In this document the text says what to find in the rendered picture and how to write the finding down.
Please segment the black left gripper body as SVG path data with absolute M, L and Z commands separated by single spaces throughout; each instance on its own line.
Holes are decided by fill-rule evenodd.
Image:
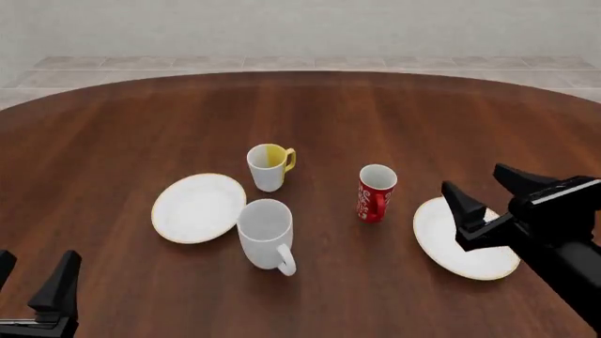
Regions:
M 79 312 L 36 312 L 34 319 L 0 319 L 0 338 L 74 338 Z

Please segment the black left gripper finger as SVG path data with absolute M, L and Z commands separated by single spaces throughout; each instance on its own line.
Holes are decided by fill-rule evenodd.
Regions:
M 82 257 L 67 250 L 41 289 L 28 301 L 37 321 L 58 321 L 62 317 L 78 319 L 77 284 Z
M 8 250 L 0 250 L 0 291 L 16 266 L 17 258 Z

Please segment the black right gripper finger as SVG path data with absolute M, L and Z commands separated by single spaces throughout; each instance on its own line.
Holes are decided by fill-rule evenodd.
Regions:
M 461 229 L 480 229 L 485 224 L 487 207 L 461 191 L 453 182 L 443 181 L 441 193 Z
M 512 194 L 511 201 L 531 201 L 544 196 L 545 190 L 557 182 L 555 177 L 543 177 L 497 163 L 493 177 Z

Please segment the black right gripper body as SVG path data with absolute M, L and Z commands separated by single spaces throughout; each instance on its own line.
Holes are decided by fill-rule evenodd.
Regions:
M 509 202 L 507 213 L 480 229 L 456 228 L 455 241 L 465 251 L 512 247 L 529 239 L 548 247 L 593 239 L 595 214 L 601 211 L 601 178 L 557 180 L 537 200 Z

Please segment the white plate with gold rim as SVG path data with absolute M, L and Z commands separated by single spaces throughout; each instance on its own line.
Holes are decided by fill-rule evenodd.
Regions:
M 246 193 L 235 179 L 222 174 L 196 174 L 160 193 L 151 209 L 151 223 L 168 241 L 199 244 L 234 227 L 246 203 Z
M 495 281 L 514 272 L 520 258 L 509 247 L 465 251 L 455 241 L 455 221 L 446 200 L 439 196 L 418 207 L 413 232 L 424 252 L 441 267 L 476 281 Z

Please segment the red mug with white print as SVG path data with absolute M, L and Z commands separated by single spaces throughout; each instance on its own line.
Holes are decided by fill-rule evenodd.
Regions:
M 367 223 L 384 219 L 397 184 L 396 173 L 386 165 L 365 165 L 359 173 L 357 214 Z

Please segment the white and yellow mug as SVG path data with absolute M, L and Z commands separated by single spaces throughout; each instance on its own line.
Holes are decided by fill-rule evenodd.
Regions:
M 294 148 L 263 144 L 251 148 L 246 161 L 255 186 L 263 192 L 275 192 L 284 184 L 285 174 L 295 167 L 297 153 Z

